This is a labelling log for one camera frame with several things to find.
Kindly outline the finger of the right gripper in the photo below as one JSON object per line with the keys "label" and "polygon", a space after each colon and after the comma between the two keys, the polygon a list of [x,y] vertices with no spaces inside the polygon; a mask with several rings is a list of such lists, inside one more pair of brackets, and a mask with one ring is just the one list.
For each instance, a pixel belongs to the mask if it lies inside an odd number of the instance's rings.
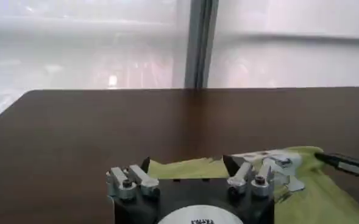
{"label": "finger of the right gripper", "polygon": [[302,157],[297,152],[287,149],[267,150],[233,154],[233,157],[242,158],[253,164],[266,161],[271,165],[271,171],[274,173],[275,186],[286,186],[290,192],[305,189],[305,184],[296,177],[298,168],[302,164]]}
{"label": "finger of the right gripper", "polygon": [[315,153],[315,158],[334,169],[359,177],[359,158],[340,153]]}

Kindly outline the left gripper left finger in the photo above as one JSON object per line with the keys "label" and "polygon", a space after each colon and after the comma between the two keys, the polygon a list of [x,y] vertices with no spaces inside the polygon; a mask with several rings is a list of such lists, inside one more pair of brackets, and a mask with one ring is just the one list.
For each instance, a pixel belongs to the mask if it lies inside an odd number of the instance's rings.
{"label": "left gripper left finger", "polygon": [[150,157],[140,165],[128,167],[111,167],[105,172],[107,196],[120,200],[134,200],[139,192],[143,197],[153,200],[160,197],[160,182],[148,175]]}

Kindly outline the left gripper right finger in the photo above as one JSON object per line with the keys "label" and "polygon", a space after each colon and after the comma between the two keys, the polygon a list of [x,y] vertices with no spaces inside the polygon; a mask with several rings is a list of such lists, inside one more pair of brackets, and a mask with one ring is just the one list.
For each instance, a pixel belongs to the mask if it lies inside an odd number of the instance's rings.
{"label": "left gripper right finger", "polygon": [[223,163],[229,173],[227,184],[238,194],[250,192],[258,198],[266,198],[272,195],[274,183],[272,182],[271,165],[262,163],[259,170],[254,170],[254,165],[236,156],[223,155]]}

